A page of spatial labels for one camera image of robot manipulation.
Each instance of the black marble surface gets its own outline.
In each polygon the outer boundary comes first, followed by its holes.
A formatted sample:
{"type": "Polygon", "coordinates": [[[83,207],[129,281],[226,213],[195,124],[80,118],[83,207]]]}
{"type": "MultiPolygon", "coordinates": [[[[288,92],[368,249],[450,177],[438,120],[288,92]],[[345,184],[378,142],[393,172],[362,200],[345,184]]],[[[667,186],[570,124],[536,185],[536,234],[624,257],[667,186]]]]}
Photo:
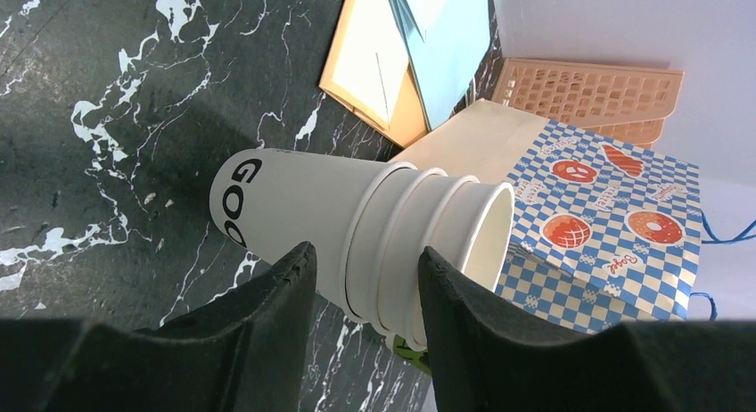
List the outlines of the black marble surface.
{"type": "MultiPolygon", "coordinates": [[[[0,0],[0,315],[158,326],[267,267],[210,223],[225,158],[395,154],[316,86],[342,1],[0,0]]],[[[315,308],[301,411],[420,408],[429,378],[315,308]]]]}

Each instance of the green object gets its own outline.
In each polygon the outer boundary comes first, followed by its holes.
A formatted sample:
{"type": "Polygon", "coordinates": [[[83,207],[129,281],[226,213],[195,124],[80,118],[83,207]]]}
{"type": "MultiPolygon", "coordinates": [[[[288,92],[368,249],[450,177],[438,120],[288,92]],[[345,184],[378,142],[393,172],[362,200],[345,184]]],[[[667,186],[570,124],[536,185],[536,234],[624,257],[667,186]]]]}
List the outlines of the green object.
{"type": "Polygon", "coordinates": [[[401,336],[394,336],[394,343],[391,346],[394,354],[408,361],[412,366],[417,367],[426,374],[431,374],[431,358],[428,356],[428,350],[415,351],[409,348],[407,341],[401,336]]]}

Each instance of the white paper cup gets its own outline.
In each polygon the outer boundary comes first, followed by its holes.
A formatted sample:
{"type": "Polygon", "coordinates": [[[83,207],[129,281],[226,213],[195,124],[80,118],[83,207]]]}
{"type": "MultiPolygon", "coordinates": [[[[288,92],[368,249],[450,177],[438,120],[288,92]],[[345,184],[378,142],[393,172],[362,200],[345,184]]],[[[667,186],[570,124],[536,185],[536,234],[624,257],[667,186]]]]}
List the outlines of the white paper cup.
{"type": "Polygon", "coordinates": [[[412,338],[404,322],[406,316],[412,315],[417,262],[434,232],[434,215],[440,214],[437,209],[446,206],[457,188],[477,181],[473,176],[427,177],[402,206],[383,254],[378,282],[378,318],[389,331],[412,338]]]}
{"type": "MultiPolygon", "coordinates": [[[[511,185],[462,185],[441,212],[429,245],[476,284],[493,292],[504,265],[513,216],[511,185]]],[[[404,331],[413,342],[408,340],[407,345],[424,350],[428,341],[417,277],[412,302],[413,312],[407,313],[404,331]]]]}
{"type": "Polygon", "coordinates": [[[384,163],[276,149],[237,153],[210,189],[210,215],[235,243],[276,261],[294,244],[317,249],[318,292],[353,320],[345,268],[349,243],[378,185],[409,162],[384,163]]]}
{"type": "Polygon", "coordinates": [[[378,282],[386,247],[405,202],[430,176],[446,173],[442,169],[399,169],[386,177],[367,202],[349,245],[347,303],[354,314],[370,321],[383,335],[390,333],[378,318],[378,282]]]}

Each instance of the blue bag handle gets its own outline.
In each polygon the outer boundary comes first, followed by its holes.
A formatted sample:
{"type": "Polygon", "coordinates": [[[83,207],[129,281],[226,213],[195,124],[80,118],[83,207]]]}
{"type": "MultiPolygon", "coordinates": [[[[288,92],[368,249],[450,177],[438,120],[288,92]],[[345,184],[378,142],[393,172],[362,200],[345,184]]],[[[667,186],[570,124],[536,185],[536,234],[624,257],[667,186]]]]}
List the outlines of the blue bag handle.
{"type": "Polygon", "coordinates": [[[718,313],[717,313],[717,302],[714,301],[714,298],[710,294],[704,293],[704,292],[693,292],[693,293],[690,293],[690,297],[691,298],[694,297],[694,296],[702,296],[702,297],[704,297],[704,298],[706,298],[706,299],[709,300],[709,303],[711,305],[711,314],[709,315],[709,321],[716,320],[718,313]]]}
{"type": "Polygon", "coordinates": [[[756,238],[756,234],[748,235],[754,228],[756,227],[756,220],[751,222],[751,224],[743,230],[740,234],[738,234],[735,238],[731,240],[720,240],[713,231],[711,231],[711,227],[709,226],[709,221],[706,220],[706,214],[703,213],[703,229],[706,230],[706,234],[711,238],[710,240],[703,240],[702,243],[704,244],[735,244],[740,243],[742,241],[751,240],[753,238],[756,238]]]}

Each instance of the perforated basket wall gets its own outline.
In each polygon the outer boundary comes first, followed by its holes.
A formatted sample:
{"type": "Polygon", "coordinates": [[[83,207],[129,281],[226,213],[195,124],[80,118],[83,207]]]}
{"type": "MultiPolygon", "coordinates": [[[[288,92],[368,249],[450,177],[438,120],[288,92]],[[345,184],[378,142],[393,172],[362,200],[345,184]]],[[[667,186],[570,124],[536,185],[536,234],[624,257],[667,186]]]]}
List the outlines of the perforated basket wall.
{"type": "Polygon", "coordinates": [[[682,79],[677,70],[507,59],[494,101],[650,148],[682,79]]]}

